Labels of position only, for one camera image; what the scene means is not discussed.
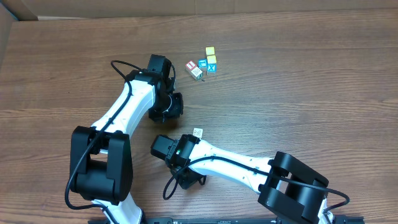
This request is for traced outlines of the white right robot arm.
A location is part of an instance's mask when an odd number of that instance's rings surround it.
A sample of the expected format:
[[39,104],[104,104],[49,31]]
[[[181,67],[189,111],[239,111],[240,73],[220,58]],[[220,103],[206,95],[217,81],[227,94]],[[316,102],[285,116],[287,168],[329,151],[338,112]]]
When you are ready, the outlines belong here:
[[333,222],[333,214],[326,209],[327,178],[290,154],[243,156],[184,134],[167,147],[164,160],[186,187],[193,184],[192,177],[204,182],[214,175],[250,188],[261,205],[285,221]]

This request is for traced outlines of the plain K wooden block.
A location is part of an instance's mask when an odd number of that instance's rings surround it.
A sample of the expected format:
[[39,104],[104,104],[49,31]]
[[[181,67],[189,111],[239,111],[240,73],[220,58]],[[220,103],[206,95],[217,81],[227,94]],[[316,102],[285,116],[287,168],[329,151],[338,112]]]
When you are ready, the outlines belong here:
[[193,129],[193,135],[199,139],[202,138],[203,136],[203,130],[201,128],[194,128]]

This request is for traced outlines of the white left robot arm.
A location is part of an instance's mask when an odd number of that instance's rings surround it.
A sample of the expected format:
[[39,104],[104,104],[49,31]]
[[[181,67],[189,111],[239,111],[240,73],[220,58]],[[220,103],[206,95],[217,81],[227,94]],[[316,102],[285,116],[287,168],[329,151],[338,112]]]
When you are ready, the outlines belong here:
[[143,223],[143,210],[130,193],[133,179],[130,138],[142,117],[155,122],[178,118],[182,96],[175,92],[173,67],[132,70],[112,107],[90,127],[72,132],[65,203],[73,210],[100,208],[105,223]]

